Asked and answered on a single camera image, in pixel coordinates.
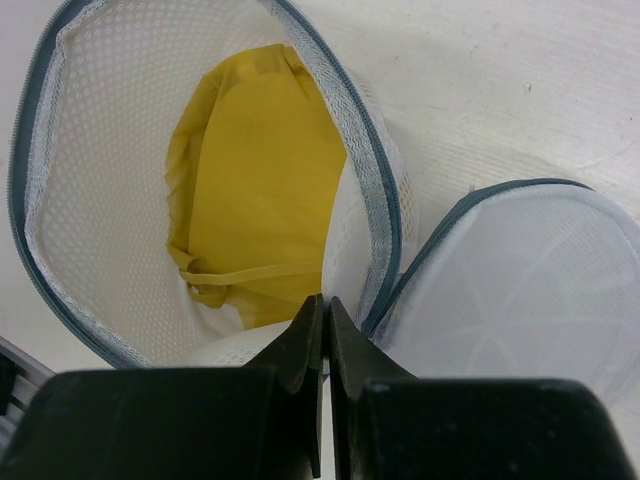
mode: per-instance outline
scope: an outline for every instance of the yellow fabric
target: yellow fabric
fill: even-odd
[[[189,295],[247,328],[290,320],[320,292],[346,159],[294,50],[238,53],[205,75],[169,144],[168,249]]]

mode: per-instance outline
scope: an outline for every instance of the zipper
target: zipper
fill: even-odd
[[[387,153],[382,146],[378,132],[371,120],[371,116],[367,108],[360,97],[360,94],[356,90],[355,86],[351,82],[351,79],[344,70],[342,64],[338,61],[334,53],[326,44],[324,39],[320,36],[318,31],[313,25],[293,6],[288,0],[274,0],[279,4],[297,23],[302,29],[311,37],[316,46],[321,50],[324,56],[327,58],[331,66],[334,68],[340,80],[346,87],[351,99],[356,105],[356,108],[360,112],[360,117],[365,125],[369,142],[372,146],[374,156],[376,157],[376,163],[382,178],[382,185],[384,187],[385,196],[387,200],[387,208],[389,210],[389,218],[391,223],[391,258],[389,259],[389,265],[387,271],[382,280],[380,291],[376,299],[367,314],[367,317],[363,320],[361,330],[367,337],[371,338],[375,327],[379,323],[379,318],[384,315],[385,304],[388,297],[393,290],[393,284],[398,275],[400,268],[400,257],[402,255],[402,222],[400,212],[400,201],[398,198],[398,190],[391,170],[391,165],[387,158]]]
[[[416,255],[413,262],[411,262],[411,265],[409,265],[409,268],[407,268],[407,271],[394,287],[393,292],[389,297],[389,301],[383,307],[380,317],[376,319],[373,330],[375,331],[378,326],[380,326],[380,323],[383,321],[389,310],[391,310],[391,308],[394,306],[395,302],[398,300],[398,297],[402,294],[403,289],[411,281],[413,276],[418,272],[423,262],[425,262],[429,258],[429,256],[440,245],[440,243],[451,232],[453,227],[464,215],[469,213],[469,211],[476,205],[491,197],[500,195],[501,193],[505,193],[510,190],[532,187],[536,185],[569,185],[591,190],[591,188],[587,187],[586,185],[583,185],[579,182],[574,182],[573,180],[563,180],[560,178],[536,178],[532,180],[513,180],[510,182],[494,185],[492,187],[483,188],[481,190],[477,190],[468,194],[466,197],[460,200],[449,211],[449,213],[447,213],[447,215],[438,224],[429,239],[420,249],[418,255]]]
[[[28,247],[26,243],[20,238],[18,225],[18,219],[16,218],[16,205],[15,205],[15,194],[14,191],[14,182],[13,179],[16,175],[16,155],[18,150],[18,140],[20,136],[20,124],[23,120],[23,115],[25,110],[29,107],[37,108],[37,103],[35,105],[27,106],[27,101],[30,100],[28,91],[31,85],[32,77],[34,75],[35,66],[40,59],[43,48],[47,43],[51,43],[55,48],[55,41],[57,31],[53,32],[53,27],[58,20],[61,19],[63,14],[69,13],[70,17],[73,18],[79,13],[82,8],[86,5],[90,4],[91,0],[64,0],[64,2],[56,9],[51,19],[47,22],[45,29],[43,30],[40,38],[38,39],[38,43],[34,50],[33,55],[31,56],[31,62],[29,63],[29,69],[27,70],[27,75],[25,77],[25,81],[22,86],[22,92],[20,94],[20,101],[18,102],[18,111],[16,114],[16,120],[13,125],[13,134],[11,137],[11,151],[9,155],[9,165],[8,165],[8,185],[7,185],[7,206],[9,210],[9,224],[11,225],[11,235],[13,237],[13,241],[16,245],[16,249],[18,251],[18,256],[20,257],[20,261],[26,270],[31,283],[33,283],[34,287],[43,298],[45,303],[49,306],[49,308],[55,313],[55,315],[60,319],[62,324],[67,327],[71,333],[73,333],[82,343],[84,343],[89,349],[91,349],[98,356],[103,358],[106,362],[108,362],[114,368],[134,368],[138,365],[135,364],[130,359],[126,358],[124,355],[118,355],[113,352],[107,344],[104,342],[98,341],[92,332],[87,329],[85,326],[81,325],[78,321],[75,320],[74,315],[71,314],[66,306],[56,297],[56,295],[52,292],[47,291],[47,289],[43,286],[43,282],[40,278],[38,278],[39,271],[31,258]],[[24,192],[21,195],[22,201],[24,202]]]

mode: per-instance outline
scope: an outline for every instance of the folded yellow clothing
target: folded yellow clothing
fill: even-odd
[[[346,151],[290,47],[238,53],[205,75],[169,144],[168,249],[191,297],[246,328],[290,320],[320,292]]]

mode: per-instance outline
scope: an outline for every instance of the white mesh bag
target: white mesh bag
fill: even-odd
[[[242,338],[264,345],[279,331],[228,340],[242,331],[237,313],[192,303],[165,248],[169,139],[202,75],[239,51],[293,45],[344,140],[323,293],[354,272],[343,298],[370,325],[403,241],[415,251],[415,200],[370,87],[356,86],[287,0],[261,3],[70,0],[41,39],[10,172],[16,243],[55,313],[116,367],[197,363],[225,338],[213,363],[242,363],[255,353]]]
[[[640,226],[569,181],[478,190],[385,310],[375,341],[416,375],[569,378],[613,405],[640,380]]]

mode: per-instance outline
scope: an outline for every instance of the zipper teeth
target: zipper teeth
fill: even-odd
[[[369,137],[369,141],[374,151],[374,155],[376,157],[376,163],[380,170],[380,176],[382,178],[383,186],[385,189],[385,194],[387,197],[387,206],[389,208],[389,213],[391,217],[391,238],[392,238],[392,250],[391,250],[391,258],[389,261],[389,267],[387,268],[387,272],[382,281],[382,285],[380,287],[380,291],[378,292],[378,296],[373,302],[369,314],[362,322],[362,331],[365,335],[371,337],[373,335],[373,331],[377,323],[379,323],[379,318],[382,318],[382,315],[378,313],[378,310],[384,309],[387,299],[384,298],[381,293],[383,292],[385,285],[387,285],[390,290],[393,288],[393,282],[398,273],[398,269],[400,266],[400,256],[402,254],[402,222],[400,219],[400,202],[398,199],[398,190],[395,184],[395,180],[393,177],[393,172],[391,170],[391,165],[389,164],[389,160],[387,158],[387,154],[382,146],[382,142],[380,137],[378,136],[378,132],[375,128],[373,121],[371,120],[371,116],[367,111],[364,102],[360,98],[360,94],[356,90],[355,86],[351,82],[351,79],[345,72],[344,68],[333,54],[331,49],[322,39],[322,36],[318,33],[311,23],[287,0],[275,0],[284,8],[289,15],[291,15],[294,20],[309,34],[309,36],[313,39],[318,48],[322,51],[322,53],[327,57],[329,62],[335,68],[336,73],[342,80],[344,86],[347,88],[347,91],[351,95],[356,107],[360,112],[360,117],[365,124],[365,128],[367,130],[367,135]]]
[[[24,245],[21,243],[19,235],[18,235],[18,225],[16,222],[16,218],[14,215],[14,205],[13,205],[13,173],[15,169],[15,153],[16,153],[16,145],[19,135],[20,123],[22,119],[22,115],[24,112],[25,100],[27,97],[27,91],[29,90],[29,84],[31,81],[31,77],[33,75],[33,70],[35,64],[38,60],[38,56],[40,55],[40,51],[42,50],[42,46],[49,36],[51,28],[54,23],[58,20],[60,15],[67,9],[67,7],[74,0],[64,0],[64,2],[55,10],[49,21],[47,22],[46,27],[40,34],[40,38],[38,39],[38,43],[36,44],[36,48],[34,49],[33,55],[31,56],[31,62],[29,63],[29,68],[27,70],[27,74],[25,76],[25,81],[22,86],[22,91],[20,93],[20,100],[18,102],[18,110],[16,113],[16,119],[13,124],[13,133],[11,136],[11,150],[9,152],[9,165],[8,165],[8,175],[7,175],[7,206],[9,210],[9,224],[11,225],[11,236],[13,237],[13,242],[18,251],[18,256],[20,257],[20,261],[24,269],[31,280],[31,283],[34,285],[40,296],[43,298],[45,303],[49,306],[49,308],[55,313],[55,315],[62,321],[62,324],[67,327],[71,333],[73,333],[82,343],[84,343],[87,347],[89,347],[94,353],[99,355],[109,364],[111,364],[115,368],[130,368],[135,365],[132,362],[127,361],[124,358],[120,358],[120,356],[115,355],[110,349],[96,342],[96,340],[85,331],[77,322],[72,321],[67,318],[65,313],[60,310],[58,305],[56,305],[50,298],[49,294],[44,290],[40,281],[35,275],[33,267],[29,264],[27,260],[27,255],[25,253]]]
[[[469,212],[469,210],[471,210],[473,207],[475,207],[479,203],[487,200],[490,197],[493,197],[495,195],[500,195],[501,193],[505,193],[510,190],[517,190],[520,188],[527,188],[527,187],[532,187],[536,185],[570,185],[570,186],[581,187],[581,188],[586,188],[590,190],[590,188],[587,187],[586,185],[583,185],[579,182],[574,182],[571,180],[558,179],[554,181],[553,179],[539,179],[539,180],[523,180],[522,182],[523,183],[520,183],[517,185],[504,184],[501,187],[490,189],[483,195],[480,195],[478,198],[474,199],[473,202],[470,202],[468,205],[465,205],[464,208],[461,208],[453,217],[447,220],[447,222],[444,225],[438,225],[436,227],[437,231],[434,232],[435,236],[427,240],[427,242],[424,244],[422,249],[420,249],[420,251],[418,252],[418,255],[416,255],[416,258],[414,258],[413,261],[411,262],[411,265],[409,265],[409,268],[407,268],[407,271],[404,273],[404,275],[402,275],[402,278],[400,278],[400,280],[394,287],[393,292],[389,297],[389,301],[383,307],[382,314],[380,315],[380,317],[378,317],[376,324],[373,326],[373,329],[375,330],[378,327],[378,325],[384,319],[384,317],[389,312],[391,307],[393,307],[396,300],[398,300],[398,297],[400,297],[402,290],[411,281],[411,279],[416,274],[418,269],[422,266],[422,263],[429,257],[429,255],[431,255],[431,253],[433,253],[436,247],[439,246],[440,242],[444,239],[445,236],[449,234],[449,232],[455,226],[455,224],[458,223],[458,221],[464,215],[466,215]]]

